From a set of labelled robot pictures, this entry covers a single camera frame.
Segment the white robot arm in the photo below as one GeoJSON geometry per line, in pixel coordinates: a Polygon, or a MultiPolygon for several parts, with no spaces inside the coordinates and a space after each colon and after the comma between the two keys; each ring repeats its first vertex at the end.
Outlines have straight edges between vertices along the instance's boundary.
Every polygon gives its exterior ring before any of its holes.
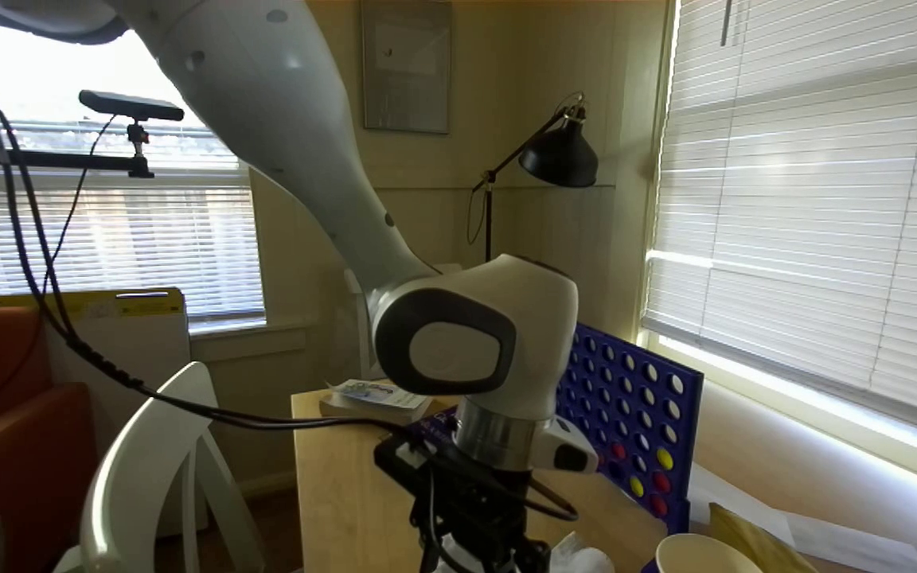
{"type": "Polygon", "coordinates": [[[327,233],[372,303],[382,372],[453,394],[457,431],[419,435],[419,537],[453,573],[551,573],[525,534],[536,467],[573,452],[557,421],[578,289],[515,256],[438,274],[372,192],[346,90],[305,0],[0,0],[0,27],[52,42],[136,34],[184,106],[327,233]]]}

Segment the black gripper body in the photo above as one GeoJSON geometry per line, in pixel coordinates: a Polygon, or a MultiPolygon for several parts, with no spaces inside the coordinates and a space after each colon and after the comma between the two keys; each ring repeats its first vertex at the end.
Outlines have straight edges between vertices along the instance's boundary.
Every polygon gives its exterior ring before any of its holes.
{"type": "Polygon", "coordinates": [[[527,514],[575,518],[527,472],[490,472],[430,433],[391,433],[372,462],[411,492],[419,573],[547,573],[551,546],[525,534],[527,514]]]}

